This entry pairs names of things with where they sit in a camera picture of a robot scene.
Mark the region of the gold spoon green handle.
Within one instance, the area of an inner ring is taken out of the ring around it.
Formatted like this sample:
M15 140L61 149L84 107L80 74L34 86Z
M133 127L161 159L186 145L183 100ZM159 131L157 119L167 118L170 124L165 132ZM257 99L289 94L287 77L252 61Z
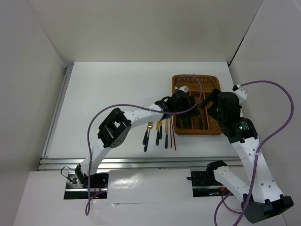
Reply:
M184 127L187 126L187 122L186 122L186 118L185 118L185 117L182 117L182 123L183 123L183 126L184 126Z
M187 121L188 127L191 127L191 120L190 120L190 117L187 117L187 118L186 118L186 121Z
M178 128L181 128L181 120L179 117L177 117L177 119L176 119L176 125Z

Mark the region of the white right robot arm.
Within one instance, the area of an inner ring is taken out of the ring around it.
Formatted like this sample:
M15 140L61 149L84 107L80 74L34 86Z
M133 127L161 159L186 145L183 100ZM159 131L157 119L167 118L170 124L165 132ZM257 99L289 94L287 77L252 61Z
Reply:
M208 164L205 179L211 185L219 182L225 186L241 203L246 219L254 224L288 210L293 200L277 186L261 152L252 121L241 116L240 104L246 97L244 89L234 92L213 89L200 107L213 103L207 113L218 121L222 133L239 155L249 183L236 176L223 161Z

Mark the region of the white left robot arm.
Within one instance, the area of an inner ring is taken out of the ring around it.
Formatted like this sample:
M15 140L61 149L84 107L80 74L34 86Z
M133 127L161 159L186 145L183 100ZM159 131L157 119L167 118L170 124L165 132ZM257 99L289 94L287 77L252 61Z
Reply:
M98 166L111 149L120 146L126 139L129 131L149 122L162 121L176 114L192 112L200 100L190 103L189 95L178 90L170 97L164 97L148 107L130 104L117 104L106 107L97 113L91 120L87 130L88 157L75 169L76 182L83 188L93 183L93 176ZM90 130L94 120L108 109L112 111L98 127L97 140L94 145L90 142Z

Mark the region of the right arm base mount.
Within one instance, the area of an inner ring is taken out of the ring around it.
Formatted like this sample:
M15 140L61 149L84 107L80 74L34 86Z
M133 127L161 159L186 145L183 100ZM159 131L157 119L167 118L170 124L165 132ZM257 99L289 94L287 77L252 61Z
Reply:
M190 176L186 179L191 182L193 197L221 196L223 192L229 193L228 189L214 177L214 170L221 166L227 164L224 161L214 161L207 164L205 171L190 172Z

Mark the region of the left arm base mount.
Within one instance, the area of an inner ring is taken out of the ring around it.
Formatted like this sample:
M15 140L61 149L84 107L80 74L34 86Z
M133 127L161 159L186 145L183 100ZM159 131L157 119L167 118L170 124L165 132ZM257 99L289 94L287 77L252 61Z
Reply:
M91 176L88 185L87 177L80 181L71 167L64 166L60 174L66 179L64 199L80 200L88 199L88 187L90 187L90 196L93 199L107 199L109 173L101 172Z

